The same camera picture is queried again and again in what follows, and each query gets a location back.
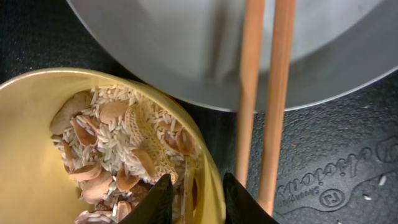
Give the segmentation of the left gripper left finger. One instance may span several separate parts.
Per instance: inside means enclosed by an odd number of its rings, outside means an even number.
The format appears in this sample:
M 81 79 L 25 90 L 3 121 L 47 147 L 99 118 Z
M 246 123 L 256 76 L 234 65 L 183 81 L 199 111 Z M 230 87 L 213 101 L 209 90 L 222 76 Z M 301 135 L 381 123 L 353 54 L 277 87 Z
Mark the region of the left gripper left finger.
M 171 175 L 163 175 L 148 195 L 119 224 L 172 224 Z

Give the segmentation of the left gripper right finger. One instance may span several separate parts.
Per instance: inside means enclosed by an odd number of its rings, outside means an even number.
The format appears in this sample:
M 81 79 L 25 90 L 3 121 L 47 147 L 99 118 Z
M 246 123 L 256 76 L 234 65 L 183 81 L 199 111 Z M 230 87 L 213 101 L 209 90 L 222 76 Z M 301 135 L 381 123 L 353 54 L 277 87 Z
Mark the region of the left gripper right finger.
M 232 173 L 225 173 L 223 190 L 227 224 L 278 224 L 251 197 Z

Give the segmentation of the food scraps with rice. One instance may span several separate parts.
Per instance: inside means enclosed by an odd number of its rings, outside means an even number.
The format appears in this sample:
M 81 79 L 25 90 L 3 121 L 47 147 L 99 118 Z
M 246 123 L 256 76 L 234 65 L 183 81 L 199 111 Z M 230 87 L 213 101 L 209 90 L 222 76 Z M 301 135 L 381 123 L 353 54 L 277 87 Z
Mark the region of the food scraps with rice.
M 77 223 L 121 222 L 165 174 L 174 188 L 172 222 L 193 223 L 199 147 L 158 103 L 125 86 L 97 86 L 72 95 L 49 129 L 80 198 L 94 206 Z

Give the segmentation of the yellow bowl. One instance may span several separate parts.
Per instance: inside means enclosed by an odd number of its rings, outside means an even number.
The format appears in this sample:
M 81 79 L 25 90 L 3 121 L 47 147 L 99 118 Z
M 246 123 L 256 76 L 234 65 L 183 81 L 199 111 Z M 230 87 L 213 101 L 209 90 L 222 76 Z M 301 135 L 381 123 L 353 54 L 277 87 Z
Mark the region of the yellow bowl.
M 173 99 L 148 85 L 82 68 L 46 68 L 1 85 L 1 222 L 73 223 L 93 206 L 80 200 L 49 130 L 54 114 L 74 93 L 100 85 L 136 89 L 184 125 L 203 155 L 196 173 L 195 223 L 223 223 L 222 181 L 201 132 Z

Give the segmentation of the wooden chopstick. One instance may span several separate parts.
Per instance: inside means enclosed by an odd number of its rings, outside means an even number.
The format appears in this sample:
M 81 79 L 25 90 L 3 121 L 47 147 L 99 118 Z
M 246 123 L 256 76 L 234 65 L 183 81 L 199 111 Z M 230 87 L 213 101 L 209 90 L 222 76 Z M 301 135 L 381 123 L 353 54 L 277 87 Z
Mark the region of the wooden chopstick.
M 257 202 L 272 215 L 294 33 L 296 0 L 276 0 Z
M 249 168 L 265 5 L 264 0 L 247 0 L 245 3 L 235 165 L 235 176 L 243 186 L 246 186 Z

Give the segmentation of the grey round plate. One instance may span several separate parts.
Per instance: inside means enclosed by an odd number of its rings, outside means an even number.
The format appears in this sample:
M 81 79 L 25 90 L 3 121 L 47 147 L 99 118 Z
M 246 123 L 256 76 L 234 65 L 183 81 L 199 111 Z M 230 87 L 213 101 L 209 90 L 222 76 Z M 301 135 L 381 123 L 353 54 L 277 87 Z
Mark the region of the grey round plate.
M 180 100 L 239 106 L 244 1 L 68 0 L 135 76 Z M 397 0 L 298 0 L 285 107 L 339 98 L 397 69 Z

